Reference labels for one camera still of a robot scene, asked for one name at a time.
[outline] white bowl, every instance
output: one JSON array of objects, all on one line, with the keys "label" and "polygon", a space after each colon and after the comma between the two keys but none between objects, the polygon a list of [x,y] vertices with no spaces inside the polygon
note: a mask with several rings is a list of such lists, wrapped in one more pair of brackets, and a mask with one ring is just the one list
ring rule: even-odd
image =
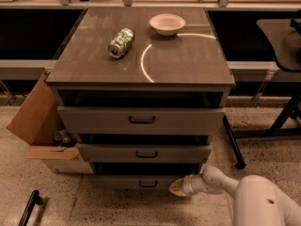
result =
[{"label": "white bowl", "polygon": [[160,14],[150,19],[150,25],[163,36],[172,36],[185,26],[185,20],[174,14]]}]

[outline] soda can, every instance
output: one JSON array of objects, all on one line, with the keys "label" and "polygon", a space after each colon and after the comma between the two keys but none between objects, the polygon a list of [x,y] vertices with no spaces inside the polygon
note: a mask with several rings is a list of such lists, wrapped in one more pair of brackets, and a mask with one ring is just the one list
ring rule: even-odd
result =
[{"label": "soda can", "polygon": [[123,57],[131,48],[135,40],[134,32],[129,28],[123,28],[119,31],[113,40],[111,40],[108,51],[111,57]]}]

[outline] speckled floor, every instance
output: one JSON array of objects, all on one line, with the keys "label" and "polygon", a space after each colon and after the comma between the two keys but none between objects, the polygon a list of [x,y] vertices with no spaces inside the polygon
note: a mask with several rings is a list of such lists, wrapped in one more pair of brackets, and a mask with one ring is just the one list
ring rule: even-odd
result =
[{"label": "speckled floor", "polygon": [[[167,191],[99,189],[88,185],[84,175],[53,173],[39,160],[24,159],[28,145],[6,128],[19,106],[0,105],[0,225],[18,225],[34,189],[45,204],[35,206],[28,225],[231,225],[233,201],[227,194],[178,198]],[[264,128],[280,110],[233,106],[227,115],[235,129]],[[236,169],[221,127],[208,164],[236,179],[249,174],[266,177],[301,204],[300,138],[241,139],[247,166]]]}]

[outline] top drawer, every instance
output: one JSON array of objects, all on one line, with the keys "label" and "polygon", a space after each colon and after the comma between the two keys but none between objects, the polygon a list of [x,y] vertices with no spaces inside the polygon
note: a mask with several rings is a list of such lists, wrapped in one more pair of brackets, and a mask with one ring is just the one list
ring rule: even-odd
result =
[{"label": "top drawer", "polygon": [[60,106],[58,113],[68,131],[76,134],[214,135],[225,111]]}]

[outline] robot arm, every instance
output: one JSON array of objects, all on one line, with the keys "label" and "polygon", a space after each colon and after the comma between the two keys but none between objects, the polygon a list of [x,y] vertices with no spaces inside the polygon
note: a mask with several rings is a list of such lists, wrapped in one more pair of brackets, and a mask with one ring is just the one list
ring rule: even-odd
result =
[{"label": "robot arm", "polygon": [[300,226],[301,207],[271,181],[246,176],[240,182],[206,166],[199,175],[178,179],[169,187],[178,196],[226,191],[234,199],[234,226]]}]

